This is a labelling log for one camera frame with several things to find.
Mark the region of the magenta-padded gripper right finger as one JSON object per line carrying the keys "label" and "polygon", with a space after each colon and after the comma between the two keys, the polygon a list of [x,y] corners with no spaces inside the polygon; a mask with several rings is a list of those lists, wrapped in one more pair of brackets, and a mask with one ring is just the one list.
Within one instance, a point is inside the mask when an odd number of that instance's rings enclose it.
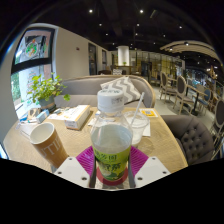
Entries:
{"label": "magenta-padded gripper right finger", "polygon": [[169,175],[170,172],[156,157],[148,157],[131,147],[128,161],[128,178],[131,188],[140,188]]}

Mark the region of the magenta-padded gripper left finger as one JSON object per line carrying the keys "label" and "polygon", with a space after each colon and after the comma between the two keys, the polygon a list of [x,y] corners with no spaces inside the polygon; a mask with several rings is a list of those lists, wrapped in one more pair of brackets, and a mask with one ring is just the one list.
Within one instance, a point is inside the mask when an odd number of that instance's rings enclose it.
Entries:
{"label": "magenta-padded gripper left finger", "polygon": [[94,188],[96,161],[92,147],[88,147],[77,157],[68,157],[54,174],[81,187]]}

